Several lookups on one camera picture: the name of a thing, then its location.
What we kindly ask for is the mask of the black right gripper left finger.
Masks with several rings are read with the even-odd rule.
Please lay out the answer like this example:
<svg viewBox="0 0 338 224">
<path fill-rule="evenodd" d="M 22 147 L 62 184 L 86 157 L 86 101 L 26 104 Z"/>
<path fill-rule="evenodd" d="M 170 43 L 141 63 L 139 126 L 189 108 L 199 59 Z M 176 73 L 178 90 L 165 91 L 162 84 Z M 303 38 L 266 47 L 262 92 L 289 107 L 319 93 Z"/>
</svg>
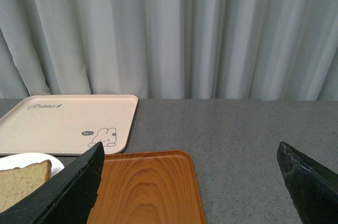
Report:
<svg viewBox="0 0 338 224">
<path fill-rule="evenodd" d="M 99 142 L 1 213 L 1 223 L 86 223 L 96 203 L 104 159 Z"/>
</svg>

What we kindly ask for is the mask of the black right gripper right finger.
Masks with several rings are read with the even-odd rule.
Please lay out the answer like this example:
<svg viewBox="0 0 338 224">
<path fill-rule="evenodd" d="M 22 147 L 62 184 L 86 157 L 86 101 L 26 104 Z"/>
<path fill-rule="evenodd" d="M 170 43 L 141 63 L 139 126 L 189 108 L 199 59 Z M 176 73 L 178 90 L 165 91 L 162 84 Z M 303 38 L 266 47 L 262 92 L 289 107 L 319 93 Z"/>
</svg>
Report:
<svg viewBox="0 0 338 224">
<path fill-rule="evenodd" d="M 285 142 L 277 161 L 302 223 L 337 223 L 337 174 Z"/>
</svg>

